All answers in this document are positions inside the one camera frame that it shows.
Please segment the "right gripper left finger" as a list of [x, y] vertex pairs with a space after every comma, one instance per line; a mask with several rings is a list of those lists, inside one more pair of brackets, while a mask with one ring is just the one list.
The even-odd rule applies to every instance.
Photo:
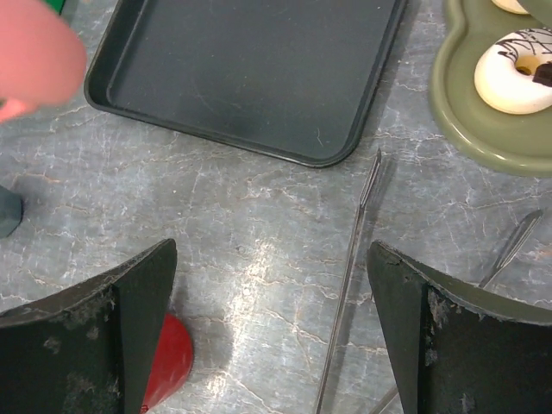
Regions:
[[173, 289], [165, 239], [120, 266], [1, 314], [3, 413], [137, 413]]

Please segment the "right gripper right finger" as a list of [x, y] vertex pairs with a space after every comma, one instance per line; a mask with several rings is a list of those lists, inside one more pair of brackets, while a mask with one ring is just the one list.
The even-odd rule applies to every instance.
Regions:
[[551, 312], [441, 273], [375, 241], [367, 251], [406, 413], [549, 413]]

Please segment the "red mug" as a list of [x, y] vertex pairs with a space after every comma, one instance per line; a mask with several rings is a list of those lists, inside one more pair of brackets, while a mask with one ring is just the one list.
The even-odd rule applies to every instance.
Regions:
[[141, 413], [146, 413], [178, 391], [185, 383], [192, 363], [191, 337], [182, 322], [167, 313], [155, 351]]

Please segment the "metal tongs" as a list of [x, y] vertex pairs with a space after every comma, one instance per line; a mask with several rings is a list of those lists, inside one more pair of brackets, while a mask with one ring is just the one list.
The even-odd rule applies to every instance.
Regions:
[[[324, 394], [326, 392], [329, 372], [342, 328], [348, 289], [350, 287], [350, 280], [353, 274], [355, 258], [358, 253], [359, 242], [361, 240], [361, 232], [364, 226], [367, 205], [380, 191], [384, 175], [385, 169], [382, 166], [382, 152], [380, 149], [378, 149], [376, 155], [374, 156], [373, 164], [370, 167], [364, 185], [362, 186], [358, 206], [354, 216], [354, 226], [348, 243], [346, 267], [342, 276], [341, 291], [338, 298], [335, 319], [329, 338], [329, 345], [323, 365], [323, 371], [318, 384], [317, 397], [313, 409], [313, 412], [315, 414], [320, 414], [323, 411]], [[488, 274], [479, 283], [479, 288], [487, 288], [494, 280], [494, 278], [496, 278], [496, 276], [498, 276], [498, 274], [510, 264], [517, 252], [521, 249], [526, 240], [529, 238], [534, 228], [540, 223], [544, 216], [544, 213], [545, 210], [537, 209], [527, 214], [523, 218], [523, 220], [521, 220], [521, 222], [509, 235], [504, 246], [499, 250], [499, 255], [493, 262]]]

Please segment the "grey blue mug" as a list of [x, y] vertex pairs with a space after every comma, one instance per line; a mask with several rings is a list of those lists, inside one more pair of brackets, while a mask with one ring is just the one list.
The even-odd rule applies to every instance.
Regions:
[[8, 237], [22, 221], [23, 205], [19, 194], [0, 186], [0, 238]]

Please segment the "white chocolate donut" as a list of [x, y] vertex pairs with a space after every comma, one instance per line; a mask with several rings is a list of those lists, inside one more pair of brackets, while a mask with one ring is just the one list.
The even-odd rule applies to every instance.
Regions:
[[480, 57], [474, 85], [492, 108], [529, 115], [551, 106], [551, 30], [525, 28], [492, 44]]

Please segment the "pink mug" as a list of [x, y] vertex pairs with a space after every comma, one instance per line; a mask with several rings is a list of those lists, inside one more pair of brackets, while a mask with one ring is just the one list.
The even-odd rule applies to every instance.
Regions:
[[71, 100], [86, 68], [85, 45], [44, 1], [1, 2], [1, 121]]

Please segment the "blue iced donut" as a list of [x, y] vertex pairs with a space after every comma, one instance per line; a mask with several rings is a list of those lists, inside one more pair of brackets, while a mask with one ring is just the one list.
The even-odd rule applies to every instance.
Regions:
[[518, 0], [492, 0], [500, 9], [517, 15], [528, 15], [529, 12], [519, 3]]

